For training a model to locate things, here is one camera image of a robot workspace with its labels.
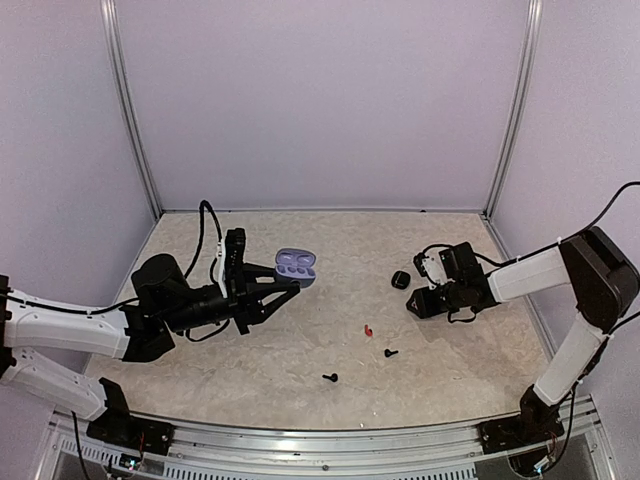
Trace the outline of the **purple earbud charging case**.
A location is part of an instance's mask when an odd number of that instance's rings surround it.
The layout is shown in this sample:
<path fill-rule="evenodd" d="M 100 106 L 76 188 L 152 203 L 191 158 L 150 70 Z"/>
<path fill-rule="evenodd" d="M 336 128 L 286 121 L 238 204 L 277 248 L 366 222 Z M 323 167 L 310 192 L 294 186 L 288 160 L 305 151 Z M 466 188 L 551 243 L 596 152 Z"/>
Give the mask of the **purple earbud charging case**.
<path fill-rule="evenodd" d="M 275 255 L 275 279 L 280 282 L 298 282 L 301 288 L 310 287 L 316 280 L 316 255 L 310 251 L 283 248 Z"/>

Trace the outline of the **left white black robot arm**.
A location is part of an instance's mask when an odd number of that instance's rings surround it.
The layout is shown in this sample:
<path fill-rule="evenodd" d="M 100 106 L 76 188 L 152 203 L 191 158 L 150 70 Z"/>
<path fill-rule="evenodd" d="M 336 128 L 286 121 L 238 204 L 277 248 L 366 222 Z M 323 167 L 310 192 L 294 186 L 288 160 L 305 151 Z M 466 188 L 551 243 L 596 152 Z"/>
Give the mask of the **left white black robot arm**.
<path fill-rule="evenodd" d="M 174 335 L 232 320 L 240 334 L 265 322 L 296 296 L 297 281 L 279 281 L 273 268 L 238 261 L 221 283 L 189 286 L 175 258 L 155 255 L 132 275 L 137 298 L 110 309 L 46 305 L 1 280 L 1 382 L 99 422 L 121 445 L 140 434 L 121 387 L 85 377 L 38 353 L 71 349 L 128 363 L 150 363 L 175 346 Z"/>

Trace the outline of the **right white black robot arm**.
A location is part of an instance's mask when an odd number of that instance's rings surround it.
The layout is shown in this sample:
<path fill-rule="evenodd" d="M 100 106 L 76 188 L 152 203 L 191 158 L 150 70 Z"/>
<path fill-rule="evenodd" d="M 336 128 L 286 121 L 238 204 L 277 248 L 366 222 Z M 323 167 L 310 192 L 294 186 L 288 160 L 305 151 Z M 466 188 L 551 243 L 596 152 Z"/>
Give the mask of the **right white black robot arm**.
<path fill-rule="evenodd" d="M 427 284 L 411 292 L 406 308 L 421 320 L 443 316 L 460 323 L 459 314 L 466 311 L 465 320 L 472 323 L 486 310 L 555 290 L 571 301 L 566 335 L 523 395 L 526 410 L 511 423 L 512 436 L 523 444 L 549 429 L 547 410 L 584 378 L 639 298 L 638 267 L 598 226 L 502 262 L 489 261 L 465 241 L 429 245 L 414 263 Z"/>

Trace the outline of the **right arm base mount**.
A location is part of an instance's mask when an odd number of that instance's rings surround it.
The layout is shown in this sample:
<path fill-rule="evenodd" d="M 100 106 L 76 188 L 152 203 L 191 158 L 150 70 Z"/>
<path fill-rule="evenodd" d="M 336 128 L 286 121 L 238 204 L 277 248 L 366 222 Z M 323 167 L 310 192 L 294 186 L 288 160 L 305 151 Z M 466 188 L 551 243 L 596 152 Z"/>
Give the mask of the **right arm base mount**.
<path fill-rule="evenodd" d="M 542 425 L 526 426 L 520 415 L 481 422 L 477 430 L 485 455 L 545 442 L 565 433 L 559 418 L 552 418 Z"/>

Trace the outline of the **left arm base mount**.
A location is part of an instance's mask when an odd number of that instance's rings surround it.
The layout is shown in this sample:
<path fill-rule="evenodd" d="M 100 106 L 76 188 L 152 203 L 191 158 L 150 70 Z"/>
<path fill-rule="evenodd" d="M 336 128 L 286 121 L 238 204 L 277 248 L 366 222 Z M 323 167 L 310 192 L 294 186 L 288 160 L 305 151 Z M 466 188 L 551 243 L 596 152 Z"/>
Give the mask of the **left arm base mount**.
<path fill-rule="evenodd" d="M 108 444 L 166 456 L 174 437 L 175 427 L 167 422 L 133 415 L 115 415 L 105 412 L 87 427 L 90 438 Z"/>

